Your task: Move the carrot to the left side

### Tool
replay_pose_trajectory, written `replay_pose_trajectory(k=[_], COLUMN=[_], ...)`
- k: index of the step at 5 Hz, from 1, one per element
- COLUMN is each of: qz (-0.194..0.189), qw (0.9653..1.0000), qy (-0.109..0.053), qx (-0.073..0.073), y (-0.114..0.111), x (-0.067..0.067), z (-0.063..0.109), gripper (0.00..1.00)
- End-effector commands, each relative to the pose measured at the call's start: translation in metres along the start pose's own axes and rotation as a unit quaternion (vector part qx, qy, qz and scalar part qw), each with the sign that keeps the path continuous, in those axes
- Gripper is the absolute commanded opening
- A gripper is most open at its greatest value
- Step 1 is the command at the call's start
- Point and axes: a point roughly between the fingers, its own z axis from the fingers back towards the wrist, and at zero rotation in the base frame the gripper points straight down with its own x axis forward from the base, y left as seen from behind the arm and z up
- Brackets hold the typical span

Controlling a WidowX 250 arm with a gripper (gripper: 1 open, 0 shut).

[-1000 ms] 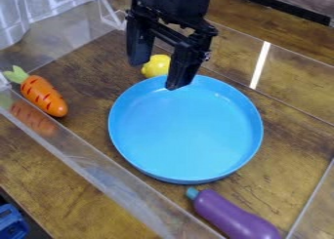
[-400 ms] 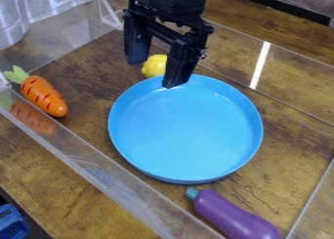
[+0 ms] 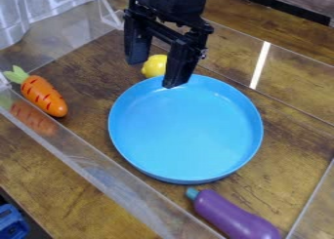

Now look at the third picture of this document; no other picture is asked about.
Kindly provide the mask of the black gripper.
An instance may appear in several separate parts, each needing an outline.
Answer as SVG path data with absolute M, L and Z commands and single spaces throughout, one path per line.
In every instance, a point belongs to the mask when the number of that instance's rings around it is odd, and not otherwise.
M 152 36 L 172 42 L 162 86 L 190 81 L 198 61 L 206 57 L 204 42 L 212 26 L 200 17 L 206 0 L 130 0 L 124 11 L 124 50 L 128 64 L 146 62 Z

